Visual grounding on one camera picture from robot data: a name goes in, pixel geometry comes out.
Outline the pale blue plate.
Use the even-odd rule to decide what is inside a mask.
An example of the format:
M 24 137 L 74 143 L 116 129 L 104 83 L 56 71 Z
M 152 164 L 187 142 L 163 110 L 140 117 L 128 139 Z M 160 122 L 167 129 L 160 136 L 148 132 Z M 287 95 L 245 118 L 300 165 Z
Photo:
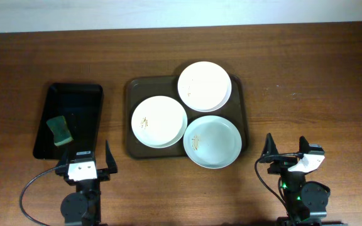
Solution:
M 237 159 L 243 142 L 237 127 L 229 120 L 220 116 L 202 116 L 187 126 L 183 145 L 195 164 L 220 169 Z

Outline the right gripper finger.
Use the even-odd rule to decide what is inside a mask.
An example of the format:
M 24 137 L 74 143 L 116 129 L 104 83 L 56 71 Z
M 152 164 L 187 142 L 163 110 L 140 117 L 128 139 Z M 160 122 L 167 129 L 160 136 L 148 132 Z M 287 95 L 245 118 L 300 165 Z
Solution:
M 308 154 L 310 151 L 309 142 L 306 140 L 304 136 L 300 136 L 299 138 L 299 153 Z
M 272 137 L 271 133 L 269 132 L 266 135 L 265 145 L 262 150 L 261 157 L 264 158 L 264 157 L 276 155 L 276 154 L 278 154 L 278 150 L 277 150 L 276 144 L 273 140 L 273 137 Z

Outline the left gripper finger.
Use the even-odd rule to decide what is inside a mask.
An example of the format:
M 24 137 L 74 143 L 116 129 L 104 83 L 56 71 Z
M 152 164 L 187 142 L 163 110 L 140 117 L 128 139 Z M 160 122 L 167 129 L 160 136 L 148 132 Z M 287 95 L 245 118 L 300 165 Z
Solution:
M 107 171 L 117 171 L 118 170 L 118 166 L 111 153 L 111 149 L 109 147 L 108 140 L 106 140 L 106 164 L 107 164 Z
M 60 158 L 59 162 L 57 163 L 57 166 L 65 167 L 68 163 L 68 159 L 69 159 L 69 148 L 66 148 L 64 153 L 62 154 L 62 157 Z

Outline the green yellow sponge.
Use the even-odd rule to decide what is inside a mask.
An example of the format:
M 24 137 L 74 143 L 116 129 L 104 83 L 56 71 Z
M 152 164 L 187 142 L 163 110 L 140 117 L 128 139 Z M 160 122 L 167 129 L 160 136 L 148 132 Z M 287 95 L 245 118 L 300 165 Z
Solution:
M 47 126 L 53 134 L 53 142 L 56 147 L 66 145 L 74 140 L 64 116 L 56 116 L 47 120 Z

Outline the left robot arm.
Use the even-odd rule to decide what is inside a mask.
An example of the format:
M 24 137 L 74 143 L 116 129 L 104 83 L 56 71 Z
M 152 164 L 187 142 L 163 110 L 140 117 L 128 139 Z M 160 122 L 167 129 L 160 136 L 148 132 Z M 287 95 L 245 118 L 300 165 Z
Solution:
M 65 151 L 57 163 L 56 174 L 63 177 L 75 192 L 67 195 L 60 206 L 65 225 L 96 226 L 101 220 L 101 183 L 118 172 L 109 143 L 105 144 L 107 167 L 98 169 L 93 151 L 71 154 Z

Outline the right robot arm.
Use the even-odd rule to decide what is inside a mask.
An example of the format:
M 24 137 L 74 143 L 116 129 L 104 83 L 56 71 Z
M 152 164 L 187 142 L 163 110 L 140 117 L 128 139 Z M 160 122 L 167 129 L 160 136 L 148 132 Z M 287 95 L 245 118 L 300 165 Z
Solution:
M 276 225 L 343 225 L 342 222 L 324 222 L 331 189 L 319 182 L 308 181 L 305 176 L 321 165 L 325 151 L 318 144 L 299 138 L 299 150 L 295 153 L 279 153 L 270 133 L 260 157 L 255 161 L 255 173 L 262 185 L 283 205 L 287 215 L 278 217 Z M 260 176 L 258 164 L 268 164 L 267 173 L 278 175 L 278 191 L 272 190 Z

